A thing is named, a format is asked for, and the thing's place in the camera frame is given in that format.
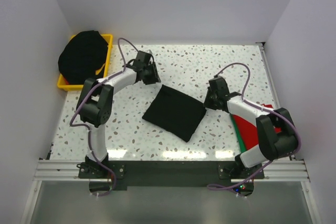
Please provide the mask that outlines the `black t shirt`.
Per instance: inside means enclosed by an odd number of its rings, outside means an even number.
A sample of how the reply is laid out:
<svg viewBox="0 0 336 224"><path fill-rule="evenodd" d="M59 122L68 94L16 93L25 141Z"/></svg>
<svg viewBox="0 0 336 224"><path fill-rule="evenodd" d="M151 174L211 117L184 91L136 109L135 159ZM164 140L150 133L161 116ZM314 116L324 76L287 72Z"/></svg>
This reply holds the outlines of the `black t shirt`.
<svg viewBox="0 0 336 224"><path fill-rule="evenodd" d="M143 119L189 142L205 116L202 102L162 85Z"/></svg>

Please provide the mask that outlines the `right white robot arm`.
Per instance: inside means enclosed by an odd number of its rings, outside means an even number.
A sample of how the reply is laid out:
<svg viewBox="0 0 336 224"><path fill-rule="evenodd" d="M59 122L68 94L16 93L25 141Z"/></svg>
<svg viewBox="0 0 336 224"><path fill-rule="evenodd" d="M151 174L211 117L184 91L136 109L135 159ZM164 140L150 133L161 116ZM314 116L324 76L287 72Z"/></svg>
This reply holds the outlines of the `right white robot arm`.
<svg viewBox="0 0 336 224"><path fill-rule="evenodd" d="M223 77L210 79L204 106L236 115L256 128L258 144L235 157L241 168L252 168L263 162L286 157L301 146L287 109L274 110L244 99L240 93L229 91Z"/></svg>

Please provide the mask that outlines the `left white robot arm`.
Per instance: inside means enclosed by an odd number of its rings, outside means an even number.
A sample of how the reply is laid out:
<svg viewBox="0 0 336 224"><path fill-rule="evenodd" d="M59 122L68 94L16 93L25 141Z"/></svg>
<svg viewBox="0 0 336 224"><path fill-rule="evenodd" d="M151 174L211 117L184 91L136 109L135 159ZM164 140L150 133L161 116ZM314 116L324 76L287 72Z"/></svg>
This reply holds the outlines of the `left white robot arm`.
<svg viewBox="0 0 336 224"><path fill-rule="evenodd" d="M71 127L86 127L88 130L88 154L86 159L97 164L108 160L105 127L112 113L113 97L122 89L143 82L145 85L160 83L152 52L138 51L134 59L127 62L121 71L102 79L87 79L83 85L74 116L80 123Z"/></svg>

